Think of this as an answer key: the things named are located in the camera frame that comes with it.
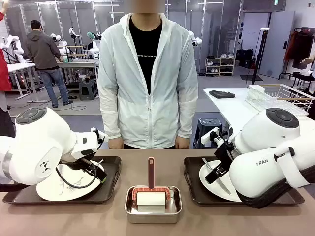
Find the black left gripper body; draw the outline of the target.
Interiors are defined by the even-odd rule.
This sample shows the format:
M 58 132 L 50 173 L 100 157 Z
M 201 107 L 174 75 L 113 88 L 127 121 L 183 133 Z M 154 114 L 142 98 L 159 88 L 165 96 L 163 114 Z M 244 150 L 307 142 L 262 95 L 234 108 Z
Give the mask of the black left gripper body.
M 61 160 L 60 164 L 67 165 L 72 170 L 83 170 L 87 173 L 95 173 L 96 172 L 96 166 L 92 163 L 92 159 L 95 156 L 96 152 L 93 152 L 91 154 L 88 154 L 84 156 L 81 159 L 76 160 L 75 162 L 68 162 Z

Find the person's left hand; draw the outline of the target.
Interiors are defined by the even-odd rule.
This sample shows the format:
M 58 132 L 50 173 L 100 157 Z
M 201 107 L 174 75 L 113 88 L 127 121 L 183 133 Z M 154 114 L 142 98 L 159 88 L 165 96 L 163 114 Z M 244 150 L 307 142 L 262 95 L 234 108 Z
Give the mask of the person's left hand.
M 183 138 L 180 136 L 176 137 L 175 148 L 176 149 L 189 149 L 190 147 L 190 138 Z

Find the person's right hand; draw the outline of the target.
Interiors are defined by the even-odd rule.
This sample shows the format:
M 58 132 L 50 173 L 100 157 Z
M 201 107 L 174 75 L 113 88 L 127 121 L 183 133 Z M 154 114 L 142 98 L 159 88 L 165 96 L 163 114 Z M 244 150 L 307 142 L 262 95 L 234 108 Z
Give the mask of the person's right hand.
M 108 140 L 109 149 L 124 149 L 124 141 L 122 137 L 109 139 Z

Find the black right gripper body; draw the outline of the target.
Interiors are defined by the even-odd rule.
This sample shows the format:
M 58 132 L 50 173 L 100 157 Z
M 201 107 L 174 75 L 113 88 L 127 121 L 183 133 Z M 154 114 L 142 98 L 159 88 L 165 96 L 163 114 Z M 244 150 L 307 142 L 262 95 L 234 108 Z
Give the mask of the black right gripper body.
M 220 161 L 220 163 L 229 165 L 230 167 L 232 161 L 234 160 L 232 152 L 235 150 L 235 145 L 232 142 L 223 143 L 222 145 L 220 145 L 220 147 L 217 148 L 214 154 L 215 157 Z

